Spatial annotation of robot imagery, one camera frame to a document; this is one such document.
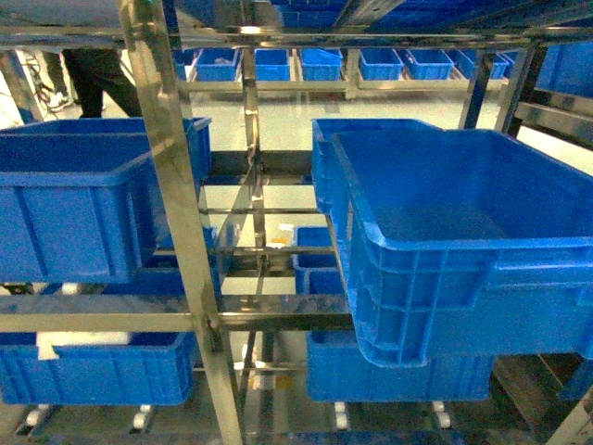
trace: metal upright post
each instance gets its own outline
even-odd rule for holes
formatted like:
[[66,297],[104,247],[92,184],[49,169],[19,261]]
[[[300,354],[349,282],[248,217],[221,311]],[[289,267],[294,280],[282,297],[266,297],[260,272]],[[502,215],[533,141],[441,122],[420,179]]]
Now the metal upright post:
[[346,99],[354,99],[356,92],[359,89],[359,49],[348,49],[346,76],[348,80],[348,87],[344,94]]
[[547,48],[531,47],[517,56],[509,86],[500,106],[496,130],[517,137],[521,120],[515,117],[519,103],[528,100],[536,88],[539,72],[546,58]]
[[477,68],[473,72],[470,85],[468,86],[467,96],[465,97],[465,103],[463,104],[460,130],[473,129],[478,123],[496,56],[495,53],[485,53],[484,51],[478,51],[477,53],[475,61]]
[[182,104],[161,0],[119,0],[120,20],[183,286],[222,440],[244,443],[228,333],[218,313],[183,129]]
[[254,48],[243,50],[243,102],[247,138],[247,156],[255,168],[255,187],[251,197],[251,207],[257,211],[253,215],[256,247],[266,246],[266,217],[263,213],[263,160],[259,146],[258,86],[256,85],[256,58]]
[[25,70],[16,51],[0,51],[0,71],[12,95],[23,123],[43,121],[44,116],[33,95]]

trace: crate handle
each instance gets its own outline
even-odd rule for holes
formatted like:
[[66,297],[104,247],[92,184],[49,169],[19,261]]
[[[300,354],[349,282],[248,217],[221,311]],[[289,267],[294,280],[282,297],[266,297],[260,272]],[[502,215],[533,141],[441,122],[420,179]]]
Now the crate handle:
[[593,263],[583,262],[497,262],[490,269],[486,288],[576,287],[593,285]]

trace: cable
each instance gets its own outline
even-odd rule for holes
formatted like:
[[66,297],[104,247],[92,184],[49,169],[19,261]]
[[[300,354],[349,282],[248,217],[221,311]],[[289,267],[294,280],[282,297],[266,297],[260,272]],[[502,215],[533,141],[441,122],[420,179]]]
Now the cable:
[[52,110],[49,105],[51,102],[50,93],[52,92],[52,89],[47,86],[41,78],[41,64],[39,63],[39,59],[34,53],[30,51],[23,50],[22,54],[25,57],[23,66],[27,67],[29,74],[31,75],[33,94],[39,101],[42,110],[46,113],[44,120],[50,114],[56,117],[55,111]]

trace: tilted blue crate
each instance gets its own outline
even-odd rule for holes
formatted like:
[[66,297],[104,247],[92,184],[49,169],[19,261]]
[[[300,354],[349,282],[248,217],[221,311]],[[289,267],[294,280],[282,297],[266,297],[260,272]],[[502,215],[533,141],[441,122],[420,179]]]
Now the tilted blue crate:
[[360,73],[365,81],[394,81],[399,79],[404,62],[391,48],[360,50]]
[[[297,246],[331,246],[326,227],[298,227]],[[333,255],[294,255],[297,294],[342,294]],[[485,399],[492,357],[447,357],[421,368],[385,369],[367,362],[353,331],[307,336],[307,391],[315,401],[474,401]]]
[[[196,178],[211,166],[208,124],[186,123]],[[88,119],[0,133],[0,204],[10,212],[0,218],[0,280],[132,280],[169,234],[144,129]]]
[[[140,271],[129,285],[104,294],[183,294],[177,270]],[[0,334],[5,403],[176,405],[189,397],[199,357],[194,333],[133,334],[129,345],[54,347],[58,360],[39,361],[35,334]]]
[[241,53],[238,49],[206,48],[196,60],[200,82],[233,82],[239,72]]
[[342,53],[339,49],[301,49],[301,66],[305,81],[339,81]]
[[419,81],[445,81],[453,70],[453,61],[439,49],[405,49],[399,51],[411,77]]
[[256,49],[258,81],[290,81],[287,49]]
[[328,188],[334,174],[331,172],[330,155],[332,135],[358,130],[440,130],[425,122],[412,119],[314,119],[313,120],[313,185],[317,207],[329,213],[333,202],[333,188]]
[[[475,71],[477,52],[474,49],[464,49],[462,51],[460,49],[453,49],[448,51],[448,55],[451,57],[451,60],[455,62],[455,66],[461,74],[463,74],[466,79],[471,79],[473,72]],[[490,71],[490,79],[502,79],[508,67],[508,60],[497,54],[494,58],[492,71]]]
[[491,131],[334,142],[331,217],[367,360],[593,358],[593,178]]

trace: person's leg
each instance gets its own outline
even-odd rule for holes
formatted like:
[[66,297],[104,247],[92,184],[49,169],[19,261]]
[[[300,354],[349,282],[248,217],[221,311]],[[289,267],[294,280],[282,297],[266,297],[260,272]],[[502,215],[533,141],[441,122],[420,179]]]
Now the person's leg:
[[75,49],[65,49],[64,61],[82,108],[81,118],[100,118],[103,108],[103,89],[83,66]]
[[75,50],[76,56],[99,85],[130,117],[141,117],[136,88],[121,70],[120,55],[114,49]]
[[64,71],[62,70],[62,62],[59,59],[59,54],[43,52],[45,65],[47,67],[47,76],[54,85],[54,92],[68,95],[68,88],[64,82]]

